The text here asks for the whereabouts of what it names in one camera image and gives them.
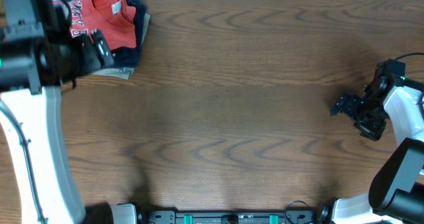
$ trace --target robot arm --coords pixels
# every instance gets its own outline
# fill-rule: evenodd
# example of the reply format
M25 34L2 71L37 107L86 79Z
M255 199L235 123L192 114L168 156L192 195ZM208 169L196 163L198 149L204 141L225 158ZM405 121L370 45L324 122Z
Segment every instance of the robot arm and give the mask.
M3 0L0 123L17 177L23 223L82 223L61 124L60 85L113 59L100 31L71 38L71 11L52 0Z
M378 140L390 118L397 150L378 172L369 193L330 204L334 223L422 223L424 188L415 182L424 166L424 85L405 78L405 64L388 60L377 65L363 98L343 94L332 108L352 120L361 135Z

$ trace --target wooden table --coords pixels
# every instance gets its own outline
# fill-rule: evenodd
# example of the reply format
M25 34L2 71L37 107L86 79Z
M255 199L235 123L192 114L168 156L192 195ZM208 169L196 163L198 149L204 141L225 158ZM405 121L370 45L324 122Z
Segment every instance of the wooden table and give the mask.
M129 81L89 76L63 96L87 204L282 209L367 192L396 148L329 109L388 58L424 48L424 0L144 0L152 22ZM424 58L406 58L424 80ZM20 202L4 135L0 223Z

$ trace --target black cable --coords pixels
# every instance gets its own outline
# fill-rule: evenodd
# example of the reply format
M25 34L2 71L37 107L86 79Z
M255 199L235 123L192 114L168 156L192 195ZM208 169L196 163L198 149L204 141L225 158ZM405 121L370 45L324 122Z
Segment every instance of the black cable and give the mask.
M406 57L408 57L408 56L416 56L416 55L422 55L422 56L424 56L424 52L412 52L412 53L410 53L410 54L405 54L405 55L402 55L402 56L398 56L398 57L397 57L397 58L395 58L394 60L395 60L395 61L397 61L397 60L399 60L399 59L406 58Z
M34 201L35 210L37 212L38 222L41 224L47 224L47 219L44 218L42 214L42 209L40 205L40 200L38 198L36 184L34 179L34 172L32 171L32 163L31 157L28 149L28 141L26 140L24 133L19 125L19 122L16 120L16 117L12 114L11 110L6 106L6 104L0 100L0 111L6 116L6 118L10 121L12 126L15 128L16 132L19 136L19 143L22 146L25 158L25 164L27 167L29 186L31 188L32 199Z
M421 92L421 95L418 97L417 105L418 105L419 112L421 113L421 116L424 119L423 97L424 97L424 91Z
M288 209L293 205L293 204L295 204L295 203L303 203L303 204L305 204L308 208L311 208L311 207L309 207L304 201L301 201L301 200L296 200L296 201L292 201L287 207L286 207L286 210L284 210L284 218L288 221L288 222L290 222L290 224L295 224L295 223L293 223L293 221L291 221L290 220L290 218L287 218L287 215L286 215L286 213L287 213L287 211L288 211ZM314 219L314 216L312 215L312 217L311 217L311 221L310 222L308 222L308 223L305 223L305 224L311 224L312 222L313 222L313 219Z
M69 6L68 2L66 2L66 0L59 0L60 2L62 2L66 8L68 9L68 17L66 19L67 22L67 26L70 26L72 23L72 10L71 7Z

